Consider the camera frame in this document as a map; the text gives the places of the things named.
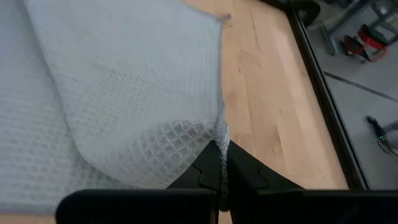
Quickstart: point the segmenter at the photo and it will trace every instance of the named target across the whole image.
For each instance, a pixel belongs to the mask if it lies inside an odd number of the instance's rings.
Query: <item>wooden table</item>
[[[347,189],[284,12],[255,0],[186,0],[231,14],[223,32],[223,96],[231,140],[306,189]],[[1,215],[0,223],[52,223]],[[220,223],[231,223],[220,213]]]

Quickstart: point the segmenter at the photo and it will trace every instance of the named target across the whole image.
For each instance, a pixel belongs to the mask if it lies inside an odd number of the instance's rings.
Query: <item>red and black device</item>
[[[346,55],[359,55],[368,62],[377,62],[387,54],[387,39],[379,31],[369,28],[366,24],[361,26],[358,36],[350,37],[345,35],[342,44]],[[377,56],[370,58],[365,49],[367,47],[372,47],[379,51]]]

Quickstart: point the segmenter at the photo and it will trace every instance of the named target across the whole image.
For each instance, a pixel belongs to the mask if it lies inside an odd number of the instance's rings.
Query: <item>red object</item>
[[[360,55],[369,62],[377,62],[387,54],[387,40],[385,37],[376,30],[371,30],[367,25],[362,25],[358,31],[358,36],[363,41],[361,44],[358,40],[346,35],[344,36],[344,46],[346,50],[350,51],[353,55]],[[365,51],[366,47],[372,47],[382,52],[376,58],[370,58]]]

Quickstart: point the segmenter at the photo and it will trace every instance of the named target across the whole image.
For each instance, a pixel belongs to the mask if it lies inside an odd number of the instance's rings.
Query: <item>gray floor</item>
[[[372,19],[374,14],[365,11],[335,38],[341,40],[344,34],[354,34],[361,24],[368,24]],[[383,125],[398,119],[398,44],[390,47],[388,55],[378,63],[362,63],[360,58],[343,54],[331,56],[320,30],[312,27],[308,34],[322,69],[335,76],[326,79],[370,187],[398,189],[398,157],[381,151],[364,121],[366,115],[377,118]],[[398,131],[387,137],[398,145]]]

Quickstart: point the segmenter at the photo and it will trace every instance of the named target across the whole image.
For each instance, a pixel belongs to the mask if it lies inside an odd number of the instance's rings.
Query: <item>black metal frame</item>
[[[335,100],[325,80],[322,69],[317,62],[315,54],[308,40],[307,32],[295,8],[289,0],[261,0],[286,13],[293,30],[295,40],[303,58],[313,90],[317,96],[318,104],[323,113],[331,140],[343,169],[348,187],[353,190],[369,189],[368,182],[354,151],[353,144],[348,135],[343,119],[336,106]]]

